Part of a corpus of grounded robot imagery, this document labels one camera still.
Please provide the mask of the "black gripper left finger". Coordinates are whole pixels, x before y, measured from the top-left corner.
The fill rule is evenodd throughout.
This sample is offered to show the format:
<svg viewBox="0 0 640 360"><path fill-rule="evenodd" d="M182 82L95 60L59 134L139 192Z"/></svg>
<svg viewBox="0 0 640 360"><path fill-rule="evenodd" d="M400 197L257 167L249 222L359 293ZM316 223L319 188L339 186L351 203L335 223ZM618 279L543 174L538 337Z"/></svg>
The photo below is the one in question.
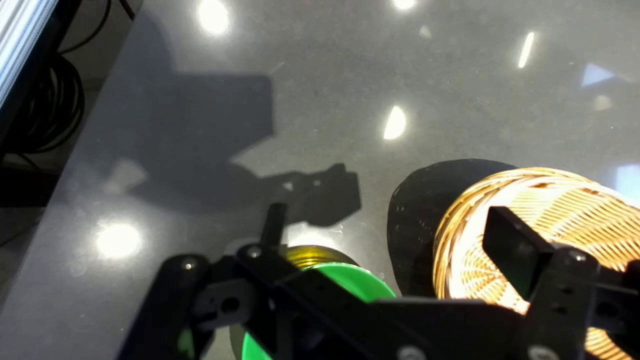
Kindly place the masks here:
<svg viewBox="0 0 640 360"><path fill-rule="evenodd" d="M241 325L275 360L427 360L425 339L323 269L296 267L283 249L286 208L269 208L262 235L221 259L171 255L127 334L119 360L202 360L216 332Z"/></svg>

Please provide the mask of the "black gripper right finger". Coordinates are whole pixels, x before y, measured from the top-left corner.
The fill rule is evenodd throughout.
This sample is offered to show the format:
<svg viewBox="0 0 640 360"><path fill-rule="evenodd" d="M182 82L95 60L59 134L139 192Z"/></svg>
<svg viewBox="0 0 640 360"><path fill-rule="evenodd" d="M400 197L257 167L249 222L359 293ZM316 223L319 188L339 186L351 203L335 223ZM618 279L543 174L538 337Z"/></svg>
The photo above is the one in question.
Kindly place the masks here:
<svg viewBox="0 0 640 360"><path fill-rule="evenodd" d="M482 249L528 301L528 355L587 360L591 328L629 355L640 355L638 259L623 269L605 266L587 249L548 242L507 206L489 209Z"/></svg>

